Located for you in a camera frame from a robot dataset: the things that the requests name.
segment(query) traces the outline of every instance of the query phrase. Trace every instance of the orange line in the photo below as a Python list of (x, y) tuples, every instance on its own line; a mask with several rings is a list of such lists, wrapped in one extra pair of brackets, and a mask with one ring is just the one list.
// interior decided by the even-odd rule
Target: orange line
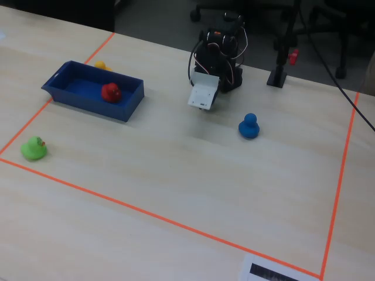
[(40, 110), (37, 111), (37, 113), (34, 114), (33, 117), (31, 117), (31, 119), (26, 123), (24, 124), (24, 126), (21, 128), (21, 130), (18, 131), (18, 133), (16, 133), (16, 135), (4, 146), (4, 148), (2, 150), (0, 150), (0, 155), (14, 142), (14, 140), (16, 138), (18, 138), (18, 136), (30, 125), (31, 122), (34, 121), (34, 119), (43, 111), (43, 109), (46, 108), (46, 106), (52, 101), (52, 98), (50, 98), (45, 104), (44, 106), (41, 107)]
[(114, 35), (115, 35), (115, 33), (112, 32), (110, 37), (108, 37), (107, 40), (104, 41), (104, 43), (102, 45), (100, 45), (100, 47), (84, 62), (84, 64), (87, 64), (112, 39), (112, 37)]
[[(111, 39), (112, 37), (115, 35), (115, 33), (113, 32), (108, 38), (106, 41), (104, 41), (104, 43), (102, 45), (100, 45), (100, 47), (84, 62), (84, 64), (87, 64)], [(50, 98), (45, 104), (44, 106), (41, 107), (40, 110), (37, 111), (37, 113), (34, 114), (33, 117), (31, 117), (31, 119), (21, 128), (21, 130), (18, 131), (18, 133), (16, 133), (16, 135), (3, 147), (3, 149), (0, 150), (0, 155), (14, 142), (14, 140), (16, 138), (18, 138), (18, 136), (31, 124), (31, 122), (34, 121), (34, 119), (46, 108), (47, 105), (49, 105), (49, 103), (52, 101), (52, 98)]]
[[(356, 94), (356, 99), (354, 101), (355, 105), (357, 105), (358, 99), (359, 99), (359, 92), (357, 92), (357, 94)], [(327, 238), (326, 248), (325, 248), (325, 251), (324, 251), (324, 257), (323, 257), (321, 275), (319, 276), (319, 280), (321, 280), (321, 281), (323, 281), (323, 278), (324, 278), (324, 273), (325, 273), (325, 270), (326, 270), (329, 248), (330, 248), (330, 244), (332, 242), (333, 229), (335, 227), (335, 219), (336, 219), (336, 214), (337, 214), (337, 211), (338, 211), (338, 205), (339, 205), (339, 199), (340, 199), (341, 185), (342, 185), (342, 180), (343, 180), (344, 171), (345, 171), (346, 156), (347, 156), (347, 151), (349, 149), (350, 136), (352, 134), (352, 128), (353, 128), (354, 116), (355, 115), (356, 115), (356, 110), (353, 108), (352, 109), (352, 116), (350, 117), (349, 127), (347, 129), (347, 135), (346, 135), (346, 142), (345, 142), (344, 152), (343, 152), (343, 155), (342, 155), (339, 181), (337, 183), (335, 203), (333, 204), (332, 218), (330, 219), (330, 226), (329, 226), (329, 231), (328, 231), (328, 238)]]
[(130, 208), (130, 209), (132, 209), (132, 210), (134, 210), (134, 211), (137, 211), (137, 212), (143, 213), (143, 214), (145, 214), (145, 215), (149, 215), (150, 217), (157, 218), (158, 220), (165, 221), (165, 222), (167, 222), (168, 224), (173, 224), (173, 225), (175, 225), (175, 226), (177, 226), (177, 227), (181, 227), (181, 228), (183, 228), (183, 229), (186, 229), (186, 230), (188, 230), (188, 231), (191, 231), (191, 232), (194, 232), (194, 233), (196, 233), (196, 234), (202, 235), (202, 236), (204, 236), (204, 237), (210, 238), (210, 239), (215, 240), (215, 241), (217, 241), (217, 242), (220, 242), (220, 243), (226, 244), (226, 245), (228, 245), (228, 246), (232, 246), (232, 247), (237, 248), (237, 249), (240, 249), (240, 250), (242, 250), (242, 251), (245, 251), (245, 252), (248, 252), (248, 253), (252, 253), (252, 254), (254, 254), (254, 255), (260, 256), (260, 257), (265, 258), (265, 259), (268, 259), (268, 260), (270, 260), (270, 261), (273, 261), (273, 262), (279, 263), (279, 264), (281, 264), (281, 265), (284, 265), (284, 266), (287, 266), (287, 267), (289, 267), (289, 268), (292, 268), (292, 269), (295, 269), (295, 270), (297, 270), (297, 271), (300, 271), (300, 272), (302, 272), (302, 273), (304, 273), (304, 274), (307, 274), (307, 275), (313, 276), (313, 277), (315, 277), (315, 278), (319, 278), (319, 275), (318, 275), (318, 274), (313, 273), (313, 272), (310, 272), (310, 271), (308, 271), (308, 270), (306, 270), (306, 269), (300, 268), (300, 267), (298, 267), (298, 266), (292, 265), (292, 264), (287, 263), (287, 262), (283, 262), (283, 261), (281, 261), (281, 260), (279, 260), (279, 259), (273, 258), (272, 256), (268, 256), (268, 255), (265, 255), (265, 254), (263, 254), (263, 253), (259, 253), (259, 252), (257, 252), (257, 251), (254, 251), (254, 250), (248, 249), (248, 248), (246, 248), (246, 247), (243, 247), (243, 246), (237, 245), (237, 244), (235, 244), (235, 243), (232, 243), (232, 242), (229, 242), (229, 241), (227, 241), (227, 240), (221, 239), (221, 238), (219, 238), (219, 237), (213, 236), (213, 235), (211, 235), (211, 234), (205, 233), (205, 232), (200, 231), (200, 230), (198, 230), (198, 229), (195, 229), (195, 228), (189, 227), (189, 226), (187, 226), (187, 225), (181, 224), (181, 223), (179, 223), (179, 222), (176, 222), (176, 221), (170, 220), (170, 219), (168, 219), (168, 218), (162, 217), (161, 215), (154, 214), (154, 213), (152, 213), (152, 212), (149, 212), (149, 211), (146, 211), (146, 210), (144, 210), (144, 209), (138, 208), (138, 207), (136, 207), (136, 206), (134, 206), (134, 205), (130, 205), (130, 204), (128, 204), (128, 203), (122, 202), (122, 201), (120, 201), (120, 200), (114, 199), (114, 198), (109, 197), (109, 196), (106, 196), (106, 195), (103, 195), (103, 194), (101, 194), (101, 193), (97, 193), (97, 192), (95, 192), (95, 191), (92, 191), (92, 190), (89, 190), (89, 189), (85, 189), (84, 187), (77, 186), (77, 185), (75, 185), (75, 184), (73, 184), (73, 183), (68, 183), (67, 181), (57, 179), (57, 178), (55, 178), (55, 177), (49, 176), (49, 175), (47, 175), (47, 174), (41, 173), (41, 172), (39, 172), (39, 171), (33, 170), (33, 169), (31, 169), (31, 168), (28, 168), (28, 167), (22, 166), (22, 165), (20, 165), (20, 164), (14, 163), (14, 162), (12, 162), (12, 161), (5, 160), (5, 159), (3, 159), (3, 158), (0, 158), (0, 161), (1, 161), (1, 162), (4, 162), (4, 163), (7, 163), (7, 164), (9, 164), (9, 165), (12, 165), (12, 166), (15, 166), (15, 167), (21, 168), (21, 169), (26, 170), (26, 171), (28, 171), (28, 172), (31, 172), (31, 173), (37, 174), (37, 175), (39, 175), (39, 176), (45, 177), (45, 178), (47, 178), (47, 179), (50, 179), (50, 180), (56, 181), (56, 182), (58, 182), (58, 183), (64, 184), (64, 185), (66, 185), (66, 186), (72, 187), (72, 188), (74, 188), (74, 189), (78, 189), (78, 190), (83, 191), (83, 192), (85, 192), (85, 193), (89, 193), (89, 194), (91, 194), (91, 195), (93, 195), (93, 196), (97, 196), (97, 197), (100, 197), (100, 198), (102, 198), (102, 199), (108, 200), (108, 201), (110, 201), (110, 202), (113, 202), (113, 203), (119, 204), (119, 205), (121, 205), (121, 206), (124, 206), (124, 207)]

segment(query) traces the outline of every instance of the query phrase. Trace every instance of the blue rubber duck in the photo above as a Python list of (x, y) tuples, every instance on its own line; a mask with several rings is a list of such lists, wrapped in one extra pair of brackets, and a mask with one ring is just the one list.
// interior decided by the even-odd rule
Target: blue rubber duck
[(238, 125), (240, 134), (247, 139), (254, 139), (259, 134), (257, 117), (253, 113), (246, 114), (245, 120)]

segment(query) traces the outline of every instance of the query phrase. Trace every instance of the black cable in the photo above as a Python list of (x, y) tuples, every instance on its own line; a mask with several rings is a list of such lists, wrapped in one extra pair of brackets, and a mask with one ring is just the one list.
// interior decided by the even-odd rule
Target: black cable
[(321, 60), (324, 68), (326, 69), (326, 71), (328, 72), (329, 76), (331, 77), (332, 81), (334, 82), (334, 84), (337, 86), (337, 88), (340, 90), (340, 92), (346, 97), (346, 99), (350, 102), (350, 104), (352, 105), (352, 107), (358, 112), (358, 114), (363, 118), (363, 120), (366, 121), (366, 123), (368, 124), (368, 126), (371, 127), (371, 129), (375, 132), (375, 127), (370, 123), (369, 120), (367, 120), (367, 118), (362, 114), (362, 112), (359, 111), (358, 107), (356, 107), (356, 105), (353, 103), (353, 101), (347, 96), (347, 94), (344, 92), (344, 90), (342, 89), (342, 87), (339, 85), (339, 83), (337, 82), (337, 80), (335, 79), (335, 76), (333, 76), (332, 72), (330, 72), (329, 70), (329, 67), (327, 65), (327, 63), (324, 61), (322, 55), (319, 53), (318, 49), (316, 48), (316, 45), (314, 43), (314, 41), (312, 40), (311, 38), (311, 35), (310, 35), (310, 32), (306, 26), (306, 23), (305, 23), (305, 20), (304, 20), (304, 17), (302, 16), (302, 12), (301, 12), (301, 7), (299, 8), (299, 17), (301, 18), (301, 22), (302, 22), (302, 25), (304, 26), (304, 29), (306, 31), (306, 34), (307, 34), (307, 37), (310, 41), (310, 44), (311, 46), (313, 47), (315, 53), (318, 55), (319, 59)]
[(202, 41), (199, 40), (199, 41), (195, 44), (195, 46), (194, 46), (192, 52), (190, 53), (189, 64), (187, 65), (187, 76), (189, 77), (189, 81), (190, 81), (190, 83), (191, 83), (191, 85), (192, 85), (193, 87), (194, 87), (194, 83), (193, 83), (193, 81), (192, 81), (192, 79), (191, 79), (191, 77), (190, 77), (190, 64), (191, 64), (191, 62), (192, 62), (193, 54), (194, 54), (195, 50), (198, 48), (198, 45), (200, 44), (200, 42), (202, 42)]

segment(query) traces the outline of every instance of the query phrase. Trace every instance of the blue tray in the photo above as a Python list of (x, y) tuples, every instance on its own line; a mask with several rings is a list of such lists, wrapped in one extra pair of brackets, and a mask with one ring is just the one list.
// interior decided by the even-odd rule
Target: blue tray
[[(122, 99), (116, 104), (101, 97), (102, 86), (109, 83), (115, 83), (121, 90)], [(125, 122), (145, 96), (143, 80), (76, 61), (64, 63), (42, 89), (54, 101)]]

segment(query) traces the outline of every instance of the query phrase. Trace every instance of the green rubber duck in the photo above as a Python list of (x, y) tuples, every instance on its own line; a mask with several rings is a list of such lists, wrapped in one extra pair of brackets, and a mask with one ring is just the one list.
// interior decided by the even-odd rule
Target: green rubber duck
[(47, 154), (47, 146), (40, 137), (33, 136), (21, 146), (21, 152), (28, 160), (38, 160)]

